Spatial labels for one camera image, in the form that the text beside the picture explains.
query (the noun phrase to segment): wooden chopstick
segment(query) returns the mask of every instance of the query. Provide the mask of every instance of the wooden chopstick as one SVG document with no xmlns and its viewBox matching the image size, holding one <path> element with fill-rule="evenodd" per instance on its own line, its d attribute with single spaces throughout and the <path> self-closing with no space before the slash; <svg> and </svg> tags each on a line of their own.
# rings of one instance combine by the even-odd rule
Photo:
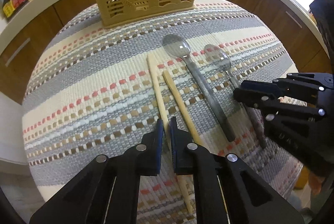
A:
<svg viewBox="0 0 334 224">
<path fill-rule="evenodd" d="M 157 71 L 156 71 L 157 63 L 156 63 L 156 60 L 155 60 L 153 54 L 148 54 L 147 55 L 147 64 L 148 64 L 148 68 L 150 70 L 151 79 L 152 79 L 152 82 L 153 82 L 153 89 L 154 89 L 155 97 L 157 98 L 159 112 L 160 112 L 160 115 L 161 115 L 161 119 L 163 121 L 168 147 L 169 147 L 170 152 L 172 152 L 170 134 L 169 134 L 169 121 L 168 121 L 164 100 L 162 98 L 161 90 L 160 90 L 160 86 L 159 86 L 158 74 L 157 74 Z M 190 214 L 192 214 L 193 213 L 193 207 L 191 206 L 191 203 L 190 203 L 190 197 L 189 197 L 189 193 L 188 193 L 188 190 L 187 190 L 187 187 L 186 187 L 185 178 L 183 176 L 177 176 L 177 180 L 178 180 L 178 183 L 179 183 L 179 187 L 181 189 L 181 193 L 182 193 L 184 202 L 187 206 L 187 210 Z"/>
<path fill-rule="evenodd" d="M 186 105 L 184 104 L 184 101 L 182 100 L 182 97 L 180 95 L 180 92 L 179 90 L 177 89 L 174 81 L 173 81 L 173 78 L 170 76 L 169 72 L 168 71 L 163 71 L 162 72 L 162 76 L 164 77 L 169 89 L 171 90 L 176 102 L 177 102 L 177 105 L 179 106 L 179 109 L 183 115 L 183 119 L 184 121 L 186 122 L 186 125 L 189 129 L 189 132 L 192 136 L 192 139 L 194 140 L 195 143 L 197 143 L 198 145 L 201 145 L 203 147 L 205 147 L 203 141 L 201 140 L 201 138 L 199 137 L 199 134 L 196 130 L 196 127 L 195 127 L 195 124 L 193 123 L 189 113 L 188 113 L 188 110 L 186 108 Z"/>
</svg>

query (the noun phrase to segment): silver rivet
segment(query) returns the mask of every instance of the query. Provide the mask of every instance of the silver rivet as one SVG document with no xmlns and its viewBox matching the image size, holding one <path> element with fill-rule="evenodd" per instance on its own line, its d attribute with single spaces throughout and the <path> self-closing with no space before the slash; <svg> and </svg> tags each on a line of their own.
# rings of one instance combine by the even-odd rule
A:
<svg viewBox="0 0 334 224">
<path fill-rule="evenodd" d="M 320 116 L 324 116 L 325 115 L 325 110 L 320 108 L 318 113 L 319 113 Z"/>
<path fill-rule="evenodd" d="M 139 144 L 139 145 L 136 146 L 136 150 L 142 152 L 142 151 L 146 150 L 146 145 Z"/>
<path fill-rule="evenodd" d="M 190 150 L 195 150 L 195 149 L 198 148 L 198 146 L 197 146 L 197 144 L 195 144 L 195 143 L 189 143 L 189 144 L 187 145 L 187 148 L 190 149 Z"/>
<path fill-rule="evenodd" d="M 96 162 L 103 163 L 106 160 L 106 156 L 101 154 L 96 157 Z"/>
<path fill-rule="evenodd" d="M 266 116 L 266 120 L 267 120 L 267 121 L 272 121 L 274 118 L 275 118 L 275 115 L 274 115 L 274 114 L 268 114 L 268 115 Z"/>
<path fill-rule="evenodd" d="M 231 161 L 231 162 L 235 162 L 235 161 L 238 160 L 238 156 L 236 156 L 235 154 L 229 154 L 229 155 L 227 156 L 227 159 L 228 159 L 229 161 Z"/>
</svg>

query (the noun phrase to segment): gray spoon handle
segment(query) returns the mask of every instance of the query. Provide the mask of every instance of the gray spoon handle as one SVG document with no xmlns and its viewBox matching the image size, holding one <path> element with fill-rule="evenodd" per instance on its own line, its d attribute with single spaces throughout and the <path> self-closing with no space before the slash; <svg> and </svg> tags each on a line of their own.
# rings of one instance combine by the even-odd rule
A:
<svg viewBox="0 0 334 224">
<path fill-rule="evenodd" d="M 232 127 L 229 124 L 223 109 L 218 103 L 217 98 L 214 96 L 213 90 L 211 89 L 207 80 L 204 78 L 203 74 L 200 72 L 197 65 L 190 58 L 186 58 L 184 61 L 186 62 L 191 75 L 195 78 L 196 83 L 201 89 L 204 97 L 207 99 L 209 106 L 211 107 L 213 114 L 216 116 L 219 125 L 223 129 L 226 138 L 228 139 L 229 142 L 234 141 L 235 134 L 232 130 Z"/>
<path fill-rule="evenodd" d="M 233 84 L 234 88 L 240 87 L 239 80 L 235 76 L 233 76 L 229 71 L 227 71 L 226 73 L 227 73 L 228 77 L 230 78 L 231 83 Z M 243 107 L 245 108 L 246 113 L 249 117 L 249 120 L 253 125 L 256 138 L 259 140 L 261 148 L 266 148 L 267 147 L 267 142 L 266 142 L 266 139 L 264 137 L 263 125 L 258 122 L 258 117 L 255 113 L 255 110 L 253 108 L 250 108 L 250 107 L 246 106 L 246 105 L 243 105 Z"/>
</svg>

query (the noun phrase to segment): plastic spoon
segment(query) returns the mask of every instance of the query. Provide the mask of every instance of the plastic spoon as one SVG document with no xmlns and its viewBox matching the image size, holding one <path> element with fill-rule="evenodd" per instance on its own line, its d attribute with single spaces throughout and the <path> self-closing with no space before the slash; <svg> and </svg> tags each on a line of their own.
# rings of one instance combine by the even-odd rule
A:
<svg viewBox="0 0 334 224">
<path fill-rule="evenodd" d="M 232 63 L 226 53 L 219 48 L 218 46 L 207 44 L 204 48 L 205 55 L 210 61 L 212 61 L 218 68 L 222 69 L 228 78 L 230 79 L 234 88 L 240 87 L 240 82 L 238 79 L 231 74 Z M 264 137 L 263 125 L 258 122 L 257 115 L 253 108 L 243 105 L 246 110 L 246 113 L 253 125 L 257 139 L 259 140 L 261 148 L 267 147 L 267 142 Z"/>
<path fill-rule="evenodd" d="M 235 134 L 232 130 L 228 119 L 213 94 L 213 90 L 208 84 L 205 77 L 202 75 L 196 64 L 190 58 L 190 46 L 188 43 L 178 35 L 169 34 L 163 38 L 163 46 L 165 50 L 172 56 L 180 57 L 186 63 L 190 73 L 195 78 L 196 83 L 201 89 L 204 97 L 207 99 L 213 114 L 215 115 L 219 125 L 224 131 L 224 134 L 229 142 L 235 140 Z"/>
</svg>

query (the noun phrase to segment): striped tablecloth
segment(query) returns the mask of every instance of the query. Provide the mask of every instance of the striped tablecloth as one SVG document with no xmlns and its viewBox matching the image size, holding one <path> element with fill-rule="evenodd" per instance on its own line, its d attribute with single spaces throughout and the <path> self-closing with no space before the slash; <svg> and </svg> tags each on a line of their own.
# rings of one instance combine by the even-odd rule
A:
<svg viewBox="0 0 334 224">
<path fill-rule="evenodd" d="M 162 47 L 166 34 L 191 46 L 191 58 L 211 84 L 236 133 L 228 143 L 195 80 L 181 59 Z M 262 150 L 227 76 L 205 59 L 206 44 L 230 57 L 241 81 L 271 82 L 297 69 L 277 37 L 259 18 L 225 0 L 195 0 L 193 10 L 104 29 L 93 5 L 71 20 L 51 41 L 36 65 L 23 102 L 23 138 L 32 176 L 48 200 L 98 154 L 122 154 L 155 127 L 158 107 L 146 56 L 157 70 L 169 70 L 196 128 L 212 153 L 235 153 L 283 197 L 302 164 L 268 140 Z M 168 116 L 187 127 L 171 92 L 160 78 Z M 194 203 L 192 180 L 188 191 Z M 161 173 L 141 177 L 138 223 L 195 222 L 175 181 L 166 141 Z"/>
</svg>

